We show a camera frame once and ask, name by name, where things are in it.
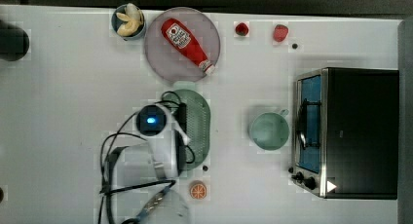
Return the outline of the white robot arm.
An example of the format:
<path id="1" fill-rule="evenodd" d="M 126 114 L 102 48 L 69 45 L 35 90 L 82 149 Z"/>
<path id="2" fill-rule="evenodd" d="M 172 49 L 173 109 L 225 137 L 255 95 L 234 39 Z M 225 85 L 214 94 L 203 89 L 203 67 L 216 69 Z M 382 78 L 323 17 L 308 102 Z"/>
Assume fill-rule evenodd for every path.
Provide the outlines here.
<path id="1" fill-rule="evenodd" d="M 171 111 L 160 101 L 134 113 L 136 137 L 142 146 L 123 146 L 110 149 L 102 161 L 102 190 L 109 224 L 116 224 L 112 200 L 132 190 L 163 184 L 134 217 L 122 224 L 141 224 L 162 202 L 175 179 L 186 164 L 189 136 L 176 121 Z"/>

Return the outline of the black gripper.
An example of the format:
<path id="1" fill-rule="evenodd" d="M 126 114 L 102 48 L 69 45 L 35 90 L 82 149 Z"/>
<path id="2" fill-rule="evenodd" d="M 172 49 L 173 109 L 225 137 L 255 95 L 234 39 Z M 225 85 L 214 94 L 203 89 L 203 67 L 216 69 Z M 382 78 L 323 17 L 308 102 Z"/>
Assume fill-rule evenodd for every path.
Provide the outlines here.
<path id="1" fill-rule="evenodd" d="M 186 134 L 187 123 L 187 106 L 185 103 L 180 103 L 177 109 L 173 112 L 173 117 L 177 122 L 175 143 L 177 165 L 179 168 L 185 168 L 187 164 L 186 146 L 188 145 L 189 136 Z"/>

